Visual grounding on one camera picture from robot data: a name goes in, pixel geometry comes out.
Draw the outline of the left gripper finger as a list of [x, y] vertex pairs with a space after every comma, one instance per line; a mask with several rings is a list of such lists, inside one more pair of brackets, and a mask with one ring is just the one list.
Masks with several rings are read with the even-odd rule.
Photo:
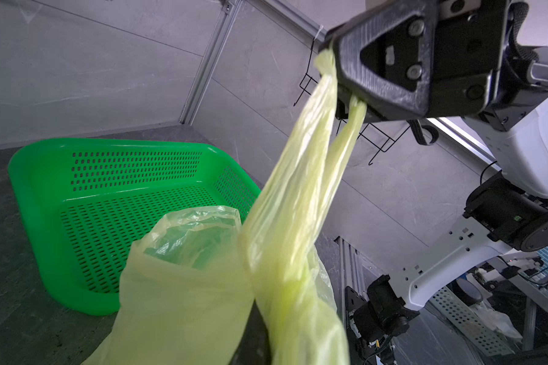
[[253, 303], [248, 322], [230, 365], [271, 365], [272, 354], [266, 324], [256, 302]]

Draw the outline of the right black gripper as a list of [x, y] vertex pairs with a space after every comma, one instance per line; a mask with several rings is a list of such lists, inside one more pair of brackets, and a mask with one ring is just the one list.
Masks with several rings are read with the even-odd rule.
[[511, 33], [528, 12], [523, 1], [386, 1], [321, 46], [342, 89], [381, 121], [467, 116], [496, 99]]

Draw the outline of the yellow-green plastic bag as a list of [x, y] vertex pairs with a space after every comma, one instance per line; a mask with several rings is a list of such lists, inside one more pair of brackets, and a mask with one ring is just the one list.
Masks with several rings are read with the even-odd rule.
[[247, 217], [206, 206], [166, 214], [133, 242], [120, 276], [120, 310], [89, 364], [227, 364], [257, 307], [274, 364], [347, 364], [346, 331], [318, 238], [362, 127], [366, 104], [331, 135], [336, 58], [314, 61], [321, 79]]

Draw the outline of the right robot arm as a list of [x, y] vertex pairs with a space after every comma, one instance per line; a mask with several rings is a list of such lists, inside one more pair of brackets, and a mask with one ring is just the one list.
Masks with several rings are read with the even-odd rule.
[[346, 289], [351, 362], [394, 363], [392, 339], [430, 298], [474, 266], [548, 246], [548, 47], [517, 37], [523, 1], [388, 1], [329, 30], [338, 119], [367, 104], [367, 123], [404, 120], [425, 143], [422, 120], [460, 116], [500, 171], [469, 195], [452, 229], [408, 266]]

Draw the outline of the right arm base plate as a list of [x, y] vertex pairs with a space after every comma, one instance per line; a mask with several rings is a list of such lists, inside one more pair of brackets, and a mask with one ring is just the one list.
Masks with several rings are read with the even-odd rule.
[[351, 364], [394, 364], [391, 337], [377, 324], [368, 301], [347, 286], [344, 302]]

